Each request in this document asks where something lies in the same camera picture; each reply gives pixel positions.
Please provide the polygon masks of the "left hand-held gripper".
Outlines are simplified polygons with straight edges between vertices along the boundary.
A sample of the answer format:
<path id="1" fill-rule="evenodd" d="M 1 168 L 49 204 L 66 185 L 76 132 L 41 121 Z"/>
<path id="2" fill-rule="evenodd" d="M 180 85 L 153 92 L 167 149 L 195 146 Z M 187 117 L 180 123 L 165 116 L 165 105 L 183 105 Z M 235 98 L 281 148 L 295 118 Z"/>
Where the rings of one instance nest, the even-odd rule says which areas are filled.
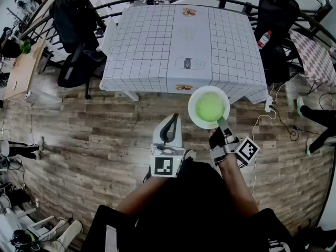
<path id="1" fill-rule="evenodd" d="M 154 129 L 151 152 L 151 176 L 176 178 L 184 160 L 181 118 L 177 113 L 166 117 Z"/>

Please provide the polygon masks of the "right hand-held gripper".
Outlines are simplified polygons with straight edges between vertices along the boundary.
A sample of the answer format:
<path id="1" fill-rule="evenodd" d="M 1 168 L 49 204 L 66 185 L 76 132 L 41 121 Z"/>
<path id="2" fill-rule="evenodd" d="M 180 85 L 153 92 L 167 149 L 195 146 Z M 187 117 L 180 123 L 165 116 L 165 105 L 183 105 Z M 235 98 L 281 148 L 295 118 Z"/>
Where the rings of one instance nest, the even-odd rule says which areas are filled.
<path id="1" fill-rule="evenodd" d="M 226 119 L 221 117 L 218 121 L 219 128 L 209 138 L 210 157 L 213 167 L 226 159 L 228 154 L 235 154 L 241 161 L 240 167 L 248 165 L 259 152 L 260 147 L 249 137 L 240 140 L 229 127 Z"/>

